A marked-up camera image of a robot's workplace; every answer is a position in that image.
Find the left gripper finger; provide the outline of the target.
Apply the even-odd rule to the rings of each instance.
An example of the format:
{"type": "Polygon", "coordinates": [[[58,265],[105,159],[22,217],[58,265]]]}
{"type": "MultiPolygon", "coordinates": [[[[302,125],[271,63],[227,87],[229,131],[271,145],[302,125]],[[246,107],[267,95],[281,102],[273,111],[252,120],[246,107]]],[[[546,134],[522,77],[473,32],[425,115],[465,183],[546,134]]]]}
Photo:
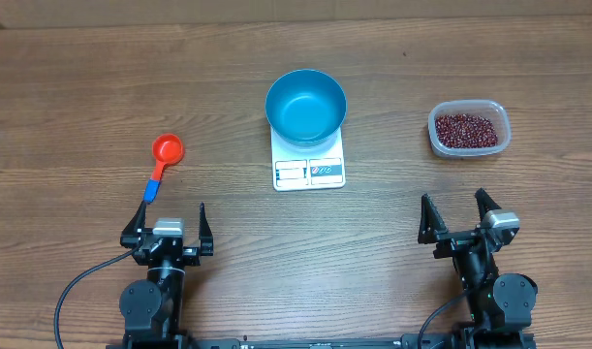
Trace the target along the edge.
{"type": "Polygon", "coordinates": [[[214,240],[208,221],[206,219],[204,203],[200,203],[199,241],[200,255],[212,256],[214,253],[214,240]]]}
{"type": "Polygon", "coordinates": [[[145,229],[147,202],[142,201],[130,222],[122,230],[120,236],[120,245],[125,248],[136,247],[141,240],[141,235],[145,229]]]}

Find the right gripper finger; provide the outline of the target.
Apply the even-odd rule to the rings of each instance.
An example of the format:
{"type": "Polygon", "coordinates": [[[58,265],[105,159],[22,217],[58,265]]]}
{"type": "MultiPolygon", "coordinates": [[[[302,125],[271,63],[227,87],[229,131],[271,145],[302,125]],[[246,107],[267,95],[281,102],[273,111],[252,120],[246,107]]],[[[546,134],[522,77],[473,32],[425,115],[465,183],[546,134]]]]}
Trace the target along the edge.
{"type": "Polygon", "coordinates": [[[449,232],[437,207],[427,194],[421,196],[421,221],[418,234],[419,244],[438,242],[449,232]]]}
{"type": "Polygon", "coordinates": [[[480,188],[474,195],[477,207],[479,211],[479,216],[481,219],[481,223],[486,223],[489,221],[489,213],[492,210],[498,210],[501,207],[495,203],[495,201],[487,194],[487,192],[480,188]]]}

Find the orange measuring scoop blue handle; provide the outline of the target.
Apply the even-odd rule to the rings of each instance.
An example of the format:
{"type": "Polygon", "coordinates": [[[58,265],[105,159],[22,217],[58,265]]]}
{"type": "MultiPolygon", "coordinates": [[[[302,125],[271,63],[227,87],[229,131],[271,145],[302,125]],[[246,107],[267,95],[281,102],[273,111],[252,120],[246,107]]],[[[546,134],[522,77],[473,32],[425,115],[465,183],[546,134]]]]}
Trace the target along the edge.
{"type": "Polygon", "coordinates": [[[151,204],[157,197],[166,167],[179,163],[185,154],[183,141],[175,134],[163,134],[152,144],[155,167],[147,182],[143,200],[151,204]]]}

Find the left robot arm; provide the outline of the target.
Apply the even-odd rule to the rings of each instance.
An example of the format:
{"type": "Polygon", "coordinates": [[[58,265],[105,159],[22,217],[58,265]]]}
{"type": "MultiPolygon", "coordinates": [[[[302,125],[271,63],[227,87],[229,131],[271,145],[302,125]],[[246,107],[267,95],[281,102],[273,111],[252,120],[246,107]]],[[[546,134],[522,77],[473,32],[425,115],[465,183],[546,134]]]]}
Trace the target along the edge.
{"type": "Polygon", "coordinates": [[[124,318],[121,348],[196,348],[198,344],[180,328],[185,269],[197,267],[202,257],[214,252],[213,235],[199,207],[198,246],[184,244],[185,224],[181,218],[160,218],[145,226],[147,203],[122,230],[120,244],[139,266],[147,267],[146,278],[122,291],[119,309],[124,318]]]}

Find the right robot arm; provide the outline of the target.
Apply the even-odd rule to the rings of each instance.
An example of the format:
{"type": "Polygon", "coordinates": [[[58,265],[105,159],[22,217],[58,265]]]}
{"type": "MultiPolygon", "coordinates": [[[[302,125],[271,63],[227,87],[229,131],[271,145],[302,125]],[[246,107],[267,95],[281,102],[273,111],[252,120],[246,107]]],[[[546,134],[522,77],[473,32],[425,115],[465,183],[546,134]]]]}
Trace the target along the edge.
{"type": "Polygon", "coordinates": [[[416,338],[418,349],[536,346],[534,336],[524,330],[532,323],[538,286],[524,274],[501,274],[493,257],[517,235],[519,217],[497,205],[482,188],[475,199],[480,222],[472,230],[453,233],[431,198],[421,196],[418,243],[433,244],[436,259],[452,259],[462,292],[427,317],[416,338]],[[448,334],[427,336],[432,321],[460,301],[467,302],[471,320],[454,324],[448,334]]]}

